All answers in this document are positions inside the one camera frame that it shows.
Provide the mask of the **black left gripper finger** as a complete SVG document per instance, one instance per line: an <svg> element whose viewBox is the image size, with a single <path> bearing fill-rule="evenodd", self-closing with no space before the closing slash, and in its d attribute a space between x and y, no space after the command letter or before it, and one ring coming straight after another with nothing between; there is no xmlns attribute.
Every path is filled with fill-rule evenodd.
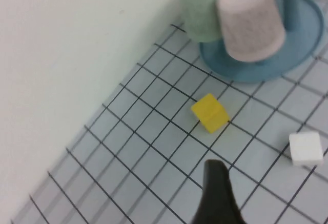
<svg viewBox="0 0 328 224"><path fill-rule="evenodd" d="M202 196L191 223L245 223L221 160L204 163Z"/></svg>

